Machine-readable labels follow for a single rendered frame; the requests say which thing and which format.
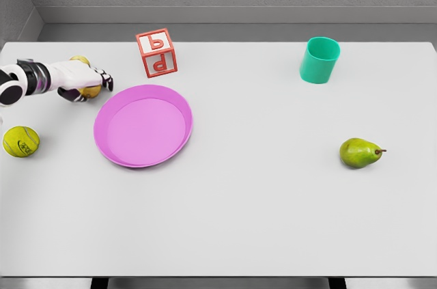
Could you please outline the pink round plate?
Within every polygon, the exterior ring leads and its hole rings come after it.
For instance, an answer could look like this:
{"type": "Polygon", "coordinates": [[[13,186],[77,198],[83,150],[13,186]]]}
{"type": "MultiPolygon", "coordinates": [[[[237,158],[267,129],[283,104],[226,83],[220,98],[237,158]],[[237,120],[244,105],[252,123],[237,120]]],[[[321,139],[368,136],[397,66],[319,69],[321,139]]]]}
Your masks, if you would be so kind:
{"type": "Polygon", "coordinates": [[[103,104],[94,122],[94,141],[111,162],[150,167],[175,156],[193,129],[187,100],[161,85],[125,89],[103,104]]]}

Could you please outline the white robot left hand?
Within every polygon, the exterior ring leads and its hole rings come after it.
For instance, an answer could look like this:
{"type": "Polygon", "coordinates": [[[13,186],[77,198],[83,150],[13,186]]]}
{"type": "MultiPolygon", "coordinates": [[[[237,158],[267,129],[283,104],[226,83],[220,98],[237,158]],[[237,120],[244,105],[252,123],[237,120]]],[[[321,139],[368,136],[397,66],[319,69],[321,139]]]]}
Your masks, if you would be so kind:
{"type": "Polygon", "coordinates": [[[61,79],[57,93],[70,102],[89,100],[87,94],[81,93],[86,87],[102,86],[113,91],[113,78],[110,74],[80,60],[59,62],[54,68],[59,71],[61,79]]]}

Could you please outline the green pear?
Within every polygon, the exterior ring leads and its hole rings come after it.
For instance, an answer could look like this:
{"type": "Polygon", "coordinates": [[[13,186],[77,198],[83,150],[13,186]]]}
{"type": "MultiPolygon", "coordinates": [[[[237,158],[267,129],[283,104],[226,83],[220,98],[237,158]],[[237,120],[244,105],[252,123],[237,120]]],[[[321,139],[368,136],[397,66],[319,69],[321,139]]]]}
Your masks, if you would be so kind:
{"type": "Polygon", "coordinates": [[[341,161],[348,167],[361,169],[378,161],[386,149],[361,138],[343,142],[339,149],[341,161]]]}

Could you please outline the yellow tennis ball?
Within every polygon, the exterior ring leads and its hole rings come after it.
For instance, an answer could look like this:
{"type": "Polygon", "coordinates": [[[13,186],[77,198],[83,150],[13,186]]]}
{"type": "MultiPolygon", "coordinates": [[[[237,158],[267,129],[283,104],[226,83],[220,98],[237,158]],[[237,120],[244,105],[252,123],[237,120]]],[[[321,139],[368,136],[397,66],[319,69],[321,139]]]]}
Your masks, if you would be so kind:
{"type": "Polygon", "coordinates": [[[36,152],[40,137],[34,129],[27,126],[10,128],[3,136],[3,148],[11,156],[24,158],[36,152]]]}

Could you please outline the red letter block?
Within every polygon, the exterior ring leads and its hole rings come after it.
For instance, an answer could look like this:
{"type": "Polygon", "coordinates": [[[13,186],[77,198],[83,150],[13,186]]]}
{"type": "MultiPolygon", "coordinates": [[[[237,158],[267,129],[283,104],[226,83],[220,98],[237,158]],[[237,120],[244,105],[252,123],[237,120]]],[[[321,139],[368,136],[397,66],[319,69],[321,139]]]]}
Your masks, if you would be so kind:
{"type": "Polygon", "coordinates": [[[178,71],[175,48],[167,28],[136,35],[147,78],[178,71]]]}

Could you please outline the yellow lemon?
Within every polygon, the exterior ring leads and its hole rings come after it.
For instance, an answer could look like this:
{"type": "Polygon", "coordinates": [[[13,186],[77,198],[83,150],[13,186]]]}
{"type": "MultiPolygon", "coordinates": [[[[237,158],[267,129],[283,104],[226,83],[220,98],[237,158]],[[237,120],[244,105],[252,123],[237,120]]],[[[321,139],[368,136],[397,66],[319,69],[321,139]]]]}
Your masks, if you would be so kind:
{"type": "MultiPolygon", "coordinates": [[[[75,55],[75,56],[71,57],[70,60],[79,60],[79,61],[83,62],[84,64],[87,64],[88,66],[90,66],[89,60],[82,55],[75,55]]],[[[101,85],[91,86],[91,87],[83,87],[83,88],[79,88],[79,93],[84,98],[95,98],[99,95],[101,89],[102,89],[101,85]]]]}

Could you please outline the green cup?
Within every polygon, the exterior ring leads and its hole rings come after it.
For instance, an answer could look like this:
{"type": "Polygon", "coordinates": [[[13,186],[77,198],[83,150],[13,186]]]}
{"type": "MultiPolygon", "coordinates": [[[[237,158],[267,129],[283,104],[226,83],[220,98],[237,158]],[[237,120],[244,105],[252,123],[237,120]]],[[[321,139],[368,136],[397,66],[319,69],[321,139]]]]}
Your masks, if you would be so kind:
{"type": "Polygon", "coordinates": [[[306,46],[300,65],[300,77],[313,84],[325,84],[341,53],[339,43],[327,37],[312,37],[306,46]]]}

